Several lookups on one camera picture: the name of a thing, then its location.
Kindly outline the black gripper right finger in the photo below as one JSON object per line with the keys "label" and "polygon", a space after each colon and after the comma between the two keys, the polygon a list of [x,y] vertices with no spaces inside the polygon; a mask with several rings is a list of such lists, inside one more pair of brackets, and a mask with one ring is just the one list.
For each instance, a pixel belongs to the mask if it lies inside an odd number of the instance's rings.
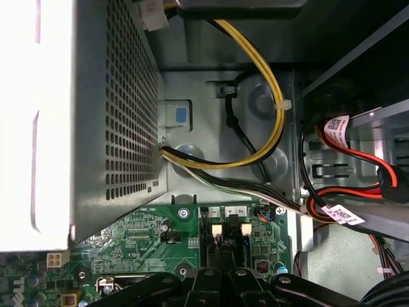
{"label": "black gripper right finger", "polygon": [[245,266],[243,248],[227,247],[230,296],[237,306],[362,306],[363,303],[292,274],[271,282]]}

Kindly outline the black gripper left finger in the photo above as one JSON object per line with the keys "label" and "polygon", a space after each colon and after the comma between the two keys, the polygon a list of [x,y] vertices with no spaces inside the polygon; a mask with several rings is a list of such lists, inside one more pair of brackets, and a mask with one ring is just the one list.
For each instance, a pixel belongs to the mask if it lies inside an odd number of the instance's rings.
{"label": "black gripper left finger", "polygon": [[93,306],[219,306],[221,245],[207,249],[207,266],[185,279],[161,272],[93,303]]}

